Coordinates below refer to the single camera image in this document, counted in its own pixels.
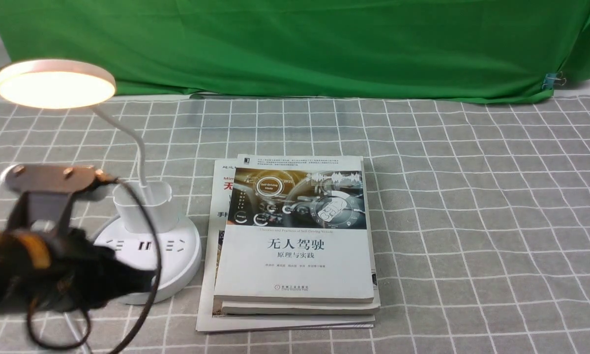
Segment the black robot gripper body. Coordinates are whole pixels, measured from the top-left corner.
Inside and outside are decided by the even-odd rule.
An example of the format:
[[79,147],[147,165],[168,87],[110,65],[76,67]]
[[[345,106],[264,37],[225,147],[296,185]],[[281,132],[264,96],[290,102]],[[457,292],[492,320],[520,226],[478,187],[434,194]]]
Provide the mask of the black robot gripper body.
[[99,309],[125,295],[151,291],[154,270],[131,267],[82,229],[68,236],[0,230],[0,316]]

